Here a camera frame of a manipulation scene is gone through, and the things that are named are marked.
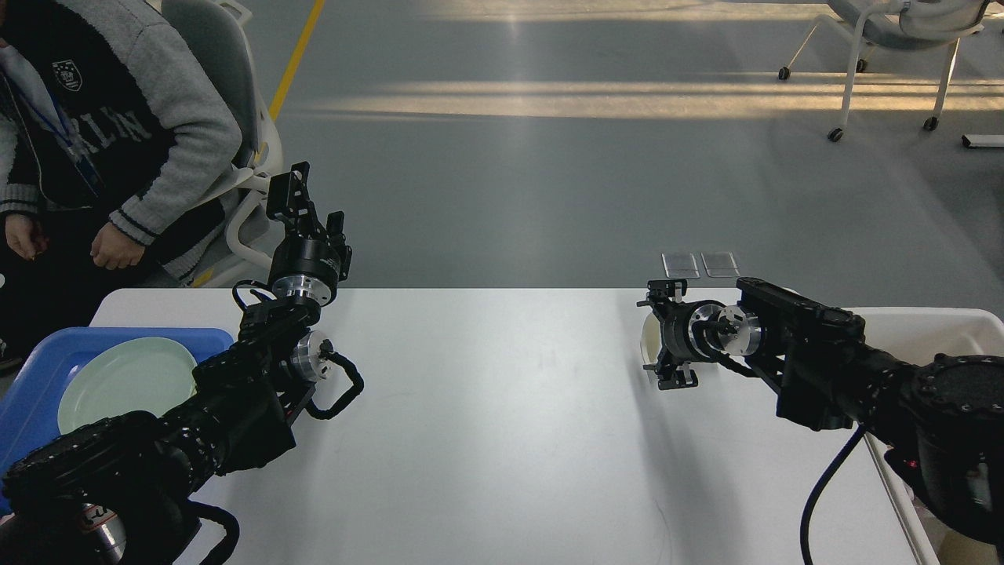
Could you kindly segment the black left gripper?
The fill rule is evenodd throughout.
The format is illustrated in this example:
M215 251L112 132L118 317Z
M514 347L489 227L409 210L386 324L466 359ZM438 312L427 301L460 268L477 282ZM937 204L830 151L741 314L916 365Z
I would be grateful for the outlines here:
M266 215L284 226L286 237L274 251L267 287L276 297L304 297L326 307L348 278L351 247L342 210L326 216L326 235L320 237L322 225L307 189L309 172L311 164L300 162L270 180Z

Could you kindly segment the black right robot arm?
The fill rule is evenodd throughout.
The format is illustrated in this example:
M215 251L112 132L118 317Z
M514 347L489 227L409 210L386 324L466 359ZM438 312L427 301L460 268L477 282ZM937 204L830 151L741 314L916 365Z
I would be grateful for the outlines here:
M886 464L943 523L1002 550L1003 365L999 356L938 354L918 366L868 346L863 317L763 279L739 278L736 304L689 303L685 279L648 282L660 331L646 369L662 390L693 388L696 363L758 378L776 415L853 436L817 480L799 526L804 563L815 505L850 451L871 434Z

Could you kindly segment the person's right hand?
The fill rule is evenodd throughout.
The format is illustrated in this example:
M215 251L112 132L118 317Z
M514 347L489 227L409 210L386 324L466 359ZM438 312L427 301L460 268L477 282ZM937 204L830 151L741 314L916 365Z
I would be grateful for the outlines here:
M7 246L18 257L26 261L34 261L48 249L48 239L38 219L11 213L4 219L4 232Z

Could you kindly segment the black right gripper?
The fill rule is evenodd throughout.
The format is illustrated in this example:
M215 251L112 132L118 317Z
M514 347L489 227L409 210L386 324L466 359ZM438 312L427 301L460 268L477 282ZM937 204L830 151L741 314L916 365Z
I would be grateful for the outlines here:
M696 388L699 379L693 363L713 363L718 353L707 337L699 336L696 325L715 321L725 305L713 300L686 303L688 289L688 279L649 280L645 299L637 303L659 312L659 360L643 364L643 369L656 376L660 391Z

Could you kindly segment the person's left hand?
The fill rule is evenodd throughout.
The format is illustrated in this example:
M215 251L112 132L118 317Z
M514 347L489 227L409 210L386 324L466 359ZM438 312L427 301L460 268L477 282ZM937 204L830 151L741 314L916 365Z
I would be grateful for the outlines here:
M122 230L107 222L94 237L90 254L91 261L98 268L118 271L136 267L146 254L146 246L141 246Z

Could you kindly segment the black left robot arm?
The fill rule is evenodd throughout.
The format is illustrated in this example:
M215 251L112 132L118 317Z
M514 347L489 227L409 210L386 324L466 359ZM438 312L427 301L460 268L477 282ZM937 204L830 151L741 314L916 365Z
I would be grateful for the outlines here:
M162 416L133 410L83 425L4 472L4 564L172 564L204 521L224 536L203 563L226 563L238 520L191 496L213 476L292 450L299 414L329 421L362 393L356 365L315 329L348 278L352 250L344 212L318 219L309 171L301 162L271 178L266 214L286 235L265 282L232 287L237 340L194 368L190 399Z

